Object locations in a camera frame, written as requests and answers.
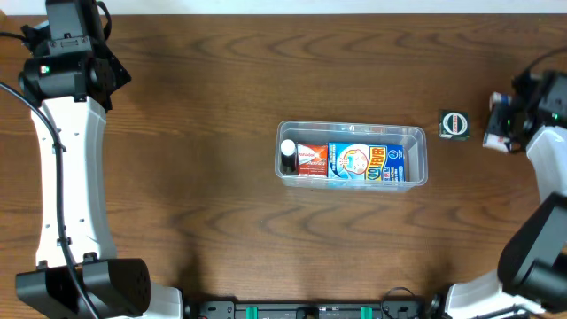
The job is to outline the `white Panadol box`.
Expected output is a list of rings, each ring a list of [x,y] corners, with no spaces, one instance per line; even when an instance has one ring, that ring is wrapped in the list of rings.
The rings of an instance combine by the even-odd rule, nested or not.
[[[511,96],[494,92],[489,100],[489,117],[486,125],[483,147],[499,152],[511,152]]]

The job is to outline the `clear plastic container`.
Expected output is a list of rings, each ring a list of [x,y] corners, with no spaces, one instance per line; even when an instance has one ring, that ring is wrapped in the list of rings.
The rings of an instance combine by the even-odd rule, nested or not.
[[[283,121],[275,171],[286,186],[404,192],[428,181],[426,137],[410,126]]]

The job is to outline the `blue Kool Fever box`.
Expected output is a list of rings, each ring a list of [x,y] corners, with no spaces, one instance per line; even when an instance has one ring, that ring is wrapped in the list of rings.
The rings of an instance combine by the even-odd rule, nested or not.
[[[397,144],[328,143],[328,177],[405,182],[404,149]]]

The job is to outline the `red Panadol box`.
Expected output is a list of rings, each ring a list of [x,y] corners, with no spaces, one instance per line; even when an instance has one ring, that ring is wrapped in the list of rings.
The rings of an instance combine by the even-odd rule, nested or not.
[[[326,144],[298,144],[298,175],[326,177],[328,146]]]

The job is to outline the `black bottle white cap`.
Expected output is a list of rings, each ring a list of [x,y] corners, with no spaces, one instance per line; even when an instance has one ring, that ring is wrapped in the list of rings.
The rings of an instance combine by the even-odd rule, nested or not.
[[[285,139],[281,142],[280,159],[284,173],[292,174],[296,171],[297,147],[291,139]]]

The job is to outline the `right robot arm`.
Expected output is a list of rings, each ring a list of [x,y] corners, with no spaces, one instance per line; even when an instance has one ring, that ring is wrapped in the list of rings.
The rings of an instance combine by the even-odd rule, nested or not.
[[[524,70],[513,96],[494,93],[483,146],[531,162],[540,194],[496,270],[436,295],[429,318],[530,318],[566,309],[566,74]]]

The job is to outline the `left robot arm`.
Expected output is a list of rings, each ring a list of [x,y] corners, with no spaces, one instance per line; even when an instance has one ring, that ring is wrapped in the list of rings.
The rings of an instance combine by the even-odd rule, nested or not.
[[[43,210],[35,268],[16,276],[17,296],[49,318],[181,318],[181,291],[154,283],[143,260],[119,258],[107,219],[106,116],[130,81],[107,44],[110,14],[100,1],[45,6],[45,23],[22,29],[31,58],[16,96],[35,125]]]

